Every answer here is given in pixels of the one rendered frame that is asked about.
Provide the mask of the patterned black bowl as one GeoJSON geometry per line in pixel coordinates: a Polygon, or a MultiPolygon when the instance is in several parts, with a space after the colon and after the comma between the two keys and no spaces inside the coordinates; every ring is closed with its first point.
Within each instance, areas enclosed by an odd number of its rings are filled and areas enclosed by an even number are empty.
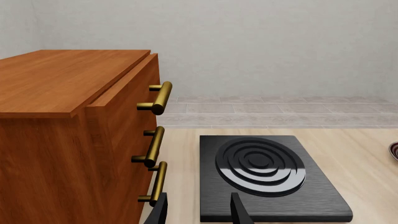
{"type": "Polygon", "coordinates": [[[398,162],[398,141],[389,145],[388,150],[391,156],[398,162]]]}

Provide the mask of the wooden cabinet drawer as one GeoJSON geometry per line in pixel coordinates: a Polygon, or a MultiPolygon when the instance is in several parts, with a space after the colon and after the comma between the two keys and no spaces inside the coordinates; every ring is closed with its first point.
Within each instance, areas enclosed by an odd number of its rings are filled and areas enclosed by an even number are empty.
{"type": "Polygon", "coordinates": [[[155,115],[137,110],[137,104],[154,102],[156,93],[149,85],[159,83],[158,55],[151,54],[89,104],[85,115],[94,145],[114,146],[155,129],[155,115]]]}
{"type": "Polygon", "coordinates": [[[156,118],[149,117],[110,117],[88,119],[88,130],[95,150],[97,166],[104,188],[119,179],[122,168],[132,155],[146,153],[149,138],[143,136],[144,130],[156,128],[156,118]]]}
{"type": "Polygon", "coordinates": [[[139,224],[144,203],[138,197],[147,194],[152,172],[130,159],[105,162],[96,171],[102,209],[98,224],[139,224]]]}

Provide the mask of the flat black stove plate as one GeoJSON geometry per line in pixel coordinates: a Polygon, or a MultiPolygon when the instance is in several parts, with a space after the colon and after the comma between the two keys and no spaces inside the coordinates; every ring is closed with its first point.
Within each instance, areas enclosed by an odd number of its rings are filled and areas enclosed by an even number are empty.
{"type": "Polygon", "coordinates": [[[201,222],[231,222],[232,194],[254,222],[353,219],[295,136],[200,136],[201,222]]]}

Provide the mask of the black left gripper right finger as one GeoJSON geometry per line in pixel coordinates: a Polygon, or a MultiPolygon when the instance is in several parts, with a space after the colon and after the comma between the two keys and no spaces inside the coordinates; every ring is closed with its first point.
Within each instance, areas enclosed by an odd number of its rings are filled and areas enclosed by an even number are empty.
{"type": "Polygon", "coordinates": [[[254,224],[236,192],[231,194],[230,210],[233,224],[254,224]]]}

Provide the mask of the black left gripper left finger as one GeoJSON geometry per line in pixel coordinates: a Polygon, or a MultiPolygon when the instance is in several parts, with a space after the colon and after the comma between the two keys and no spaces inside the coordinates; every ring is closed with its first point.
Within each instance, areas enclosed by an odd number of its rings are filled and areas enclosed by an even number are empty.
{"type": "Polygon", "coordinates": [[[145,224],[165,224],[167,218],[168,200],[165,192],[160,194],[158,201],[147,217],[145,224]]]}

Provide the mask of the wooden cabinet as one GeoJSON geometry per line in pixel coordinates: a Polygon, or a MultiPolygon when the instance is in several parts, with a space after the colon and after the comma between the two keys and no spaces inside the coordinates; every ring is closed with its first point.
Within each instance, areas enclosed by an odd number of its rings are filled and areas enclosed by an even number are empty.
{"type": "Polygon", "coordinates": [[[151,54],[39,50],[0,60],[0,224],[98,224],[85,108],[151,54]]]}

